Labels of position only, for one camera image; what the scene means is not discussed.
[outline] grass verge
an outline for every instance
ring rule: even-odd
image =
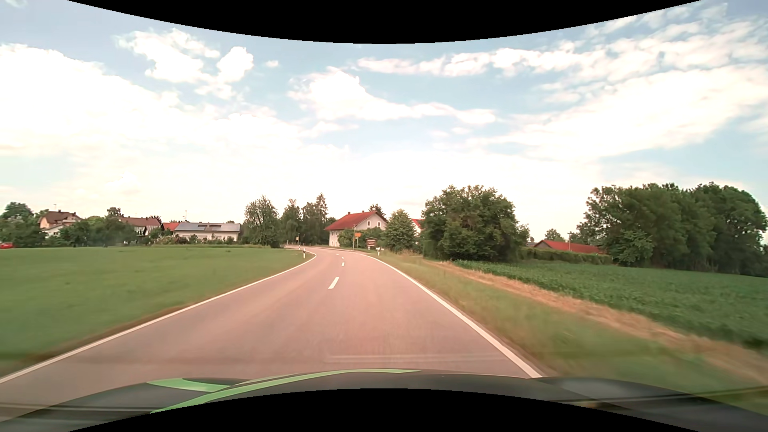
[[[302,261],[300,251],[262,248],[3,251],[0,375]]]
[[[713,366],[702,354],[627,334],[589,317],[436,267],[423,258],[390,253],[378,258],[433,289],[502,340],[560,375],[628,380],[692,394],[760,386],[758,380]],[[768,414],[765,392],[712,398]]]

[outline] crop field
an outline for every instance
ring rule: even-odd
[[[567,263],[453,264],[768,352],[768,278]]]

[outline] white house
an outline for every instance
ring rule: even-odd
[[[232,237],[235,241],[240,239],[240,224],[212,224],[210,222],[180,222],[174,230],[174,235],[190,238],[192,235],[197,238],[206,238],[208,240],[226,240]]]
[[[329,246],[339,246],[339,234],[346,229],[355,231],[367,230],[368,228],[386,229],[386,219],[377,211],[364,211],[362,213],[349,213],[346,216],[328,225],[326,231]]]

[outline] roof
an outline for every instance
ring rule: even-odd
[[[49,211],[41,219],[45,219],[49,224],[55,224],[57,222],[63,221],[64,219],[77,218],[81,219],[80,216],[77,216],[75,213],[70,213],[68,211]]]
[[[384,219],[384,222],[386,222],[386,218],[384,218],[381,214],[379,214],[376,211],[364,211],[363,213],[351,213],[343,218],[339,219],[336,222],[333,222],[332,224],[328,225],[326,227],[326,231],[334,231],[334,230],[346,230],[351,229],[355,225],[360,224],[360,222],[366,220],[367,218],[370,218],[374,214],[378,214],[381,219]]]
[[[120,217],[121,222],[131,224],[135,227],[159,227],[160,221],[155,218],[126,218]]]
[[[240,224],[218,224],[216,222],[179,222],[174,231],[225,231],[240,232]]]
[[[567,243],[565,241],[553,241],[553,240],[542,240],[539,241],[536,246],[540,245],[541,243],[546,244],[552,249],[557,249],[558,251],[571,251],[576,252],[577,254],[602,254],[602,251],[597,246],[590,246],[588,244],[579,244],[579,243]]]

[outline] green stripe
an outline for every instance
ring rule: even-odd
[[[222,397],[233,396],[234,394],[246,393],[248,391],[259,390],[262,388],[273,387],[281,384],[293,383],[296,381],[310,380],[312,378],[328,377],[329,375],[348,374],[350,372],[383,372],[387,374],[402,374],[405,372],[419,372],[409,369],[348,369],[346,371],[329,371],[318,372],[316,374],[299,375],[296,377],[283,378],[281,380],[265,381],[261,383],[245,385],[236,388],[230,388],[229,390],[222,390],[213,394],[204,394],[203,396],[195,397],[194,399],[187,400],[180,404],[175,404],[167,408],[161,408],[160,410],[154,410],[153,413],[158,413],[165,410],[173,410],[174,408],[190,407],[193,405],[205,404],[212,400],[221,399]]]
[[[189,381],[183,378],[172,378],[170,380],[149,381],[147,382],[147,384],[152,384],[160,387],[177,388],[180,390],[205,391],[207,393],[212,393],[214,391],[219,391],[227,387],[232,387],[231,385],[223,385],[223,384],[198,383],[196,381]]]

